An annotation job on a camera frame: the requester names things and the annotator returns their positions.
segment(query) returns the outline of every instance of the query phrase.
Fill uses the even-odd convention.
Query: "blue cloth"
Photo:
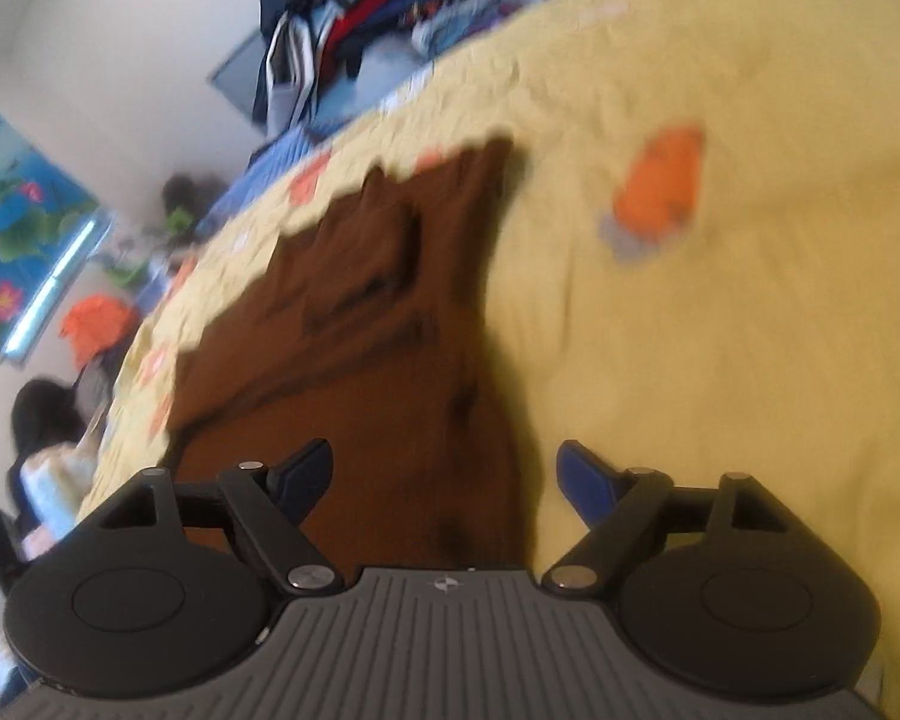
[[[250,207],[287,170],[316,148],[326,137],[300,124],[277,138],[256,162],[227,190],[197,225],[197,237],[207,241],[228,220]]]

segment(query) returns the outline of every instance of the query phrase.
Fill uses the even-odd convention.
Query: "red garment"
[[[343,18],[336,20],[336,23],[330,28],[330,34],[327,36],[327,42],[323,47],[323,54],[320,59],[321,81],[329,80],[337,69],[337,60],[334,58],[334,52],[336,52],[341,40],[380,10],[388,1],[360,0],[346,14],[343,14]]]
[[[136,330],[139,323],[140,314],[133,306],[109,295],[92,295],[67,312],[60,338],[70,341],[77,368],[82,368]]]

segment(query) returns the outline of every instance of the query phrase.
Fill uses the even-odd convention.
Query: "pile of clothes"
[[[514,12],[507,0],[260,0],[269,50],[260,69],[253,119],[276,138],[317,112],[341,68],[355,79],[364,51],[404,33],[432,59]]]

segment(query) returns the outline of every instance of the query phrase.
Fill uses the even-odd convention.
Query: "yellow bedsheet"
[[[602,215],[645,143],[688,123],[696,217],[620,262]],[[378,160],[409,173],[495,130],[522,158],[487,338],[542,475],[535,567],[583,532],[554,483],[565,439],[682,485],[749,471],[877,593],[900,718],[900,0],[550,0],[467,44],[336,139],[312,202],[288,202],[299,169],[227,225],[145,323],[84,512],[159,462],[176,351],[279,233]]]

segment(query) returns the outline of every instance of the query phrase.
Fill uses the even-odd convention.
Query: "orange cloth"
[[[70,342],[77,368],[82,368],[132,333],[139,323],[140,314],[133,306],[109,295],[92,295],[67,312],[60,338]]]
[[[687,225],[697,210],[703,132],[673,127],[648,143],[613,204],[617,223],[655,242]]]

